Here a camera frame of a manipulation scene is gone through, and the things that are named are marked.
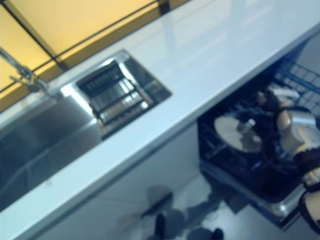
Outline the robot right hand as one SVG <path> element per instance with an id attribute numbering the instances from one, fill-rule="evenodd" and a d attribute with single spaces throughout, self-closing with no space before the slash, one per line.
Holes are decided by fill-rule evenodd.
<path id="1" fill-rule="evenodd" d="M 258 91 L 256 93 L 256 102 L 265 116 L 272 117 L 274 120 L 278 117 L 282 106 L 280 99 L 269 89 Z"/>

